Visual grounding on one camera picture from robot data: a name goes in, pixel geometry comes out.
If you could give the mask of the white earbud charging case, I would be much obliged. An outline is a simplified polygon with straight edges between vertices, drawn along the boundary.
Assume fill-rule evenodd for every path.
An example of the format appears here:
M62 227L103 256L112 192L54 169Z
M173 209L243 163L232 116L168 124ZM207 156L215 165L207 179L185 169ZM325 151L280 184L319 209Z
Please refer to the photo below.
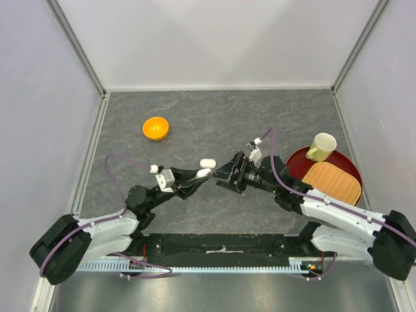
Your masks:
M198 170L198 172L196 173L196 177L197 178L209 177L211 173L212 173L211 168L202 168L202 169Z

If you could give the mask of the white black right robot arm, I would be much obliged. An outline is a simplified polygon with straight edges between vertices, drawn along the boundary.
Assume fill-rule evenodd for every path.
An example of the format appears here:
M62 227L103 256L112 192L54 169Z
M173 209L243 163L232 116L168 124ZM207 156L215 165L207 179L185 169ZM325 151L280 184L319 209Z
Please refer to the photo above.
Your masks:
M400 281L407 280L415 264L415 230L402 213L377 213L336 200L295 179L278 156L265 157L256 166L240 151L210 176L218 186L239 194L246 187L273 193L282 209L315 218L297 241L304 255L350 255Z

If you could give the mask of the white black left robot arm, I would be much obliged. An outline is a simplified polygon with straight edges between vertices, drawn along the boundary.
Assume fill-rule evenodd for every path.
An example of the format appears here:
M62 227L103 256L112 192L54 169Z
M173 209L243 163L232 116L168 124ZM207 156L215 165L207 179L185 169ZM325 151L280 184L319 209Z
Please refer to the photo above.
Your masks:
M130 188L121 211L96 218L61 216L29 250L40 276L52 285L66 281L80 265L110 254L137 255L141 231L155 215L152 209L168 200L191 196L212 174L210 168L180 170L151 166L157 185Z

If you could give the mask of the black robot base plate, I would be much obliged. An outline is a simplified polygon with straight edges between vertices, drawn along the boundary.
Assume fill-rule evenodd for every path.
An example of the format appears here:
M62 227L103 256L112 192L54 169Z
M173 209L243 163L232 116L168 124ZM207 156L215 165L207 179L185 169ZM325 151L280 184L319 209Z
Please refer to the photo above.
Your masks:
M298 235L151 233L132 240L123 252L164 267L283 266L290 257L329 259Z

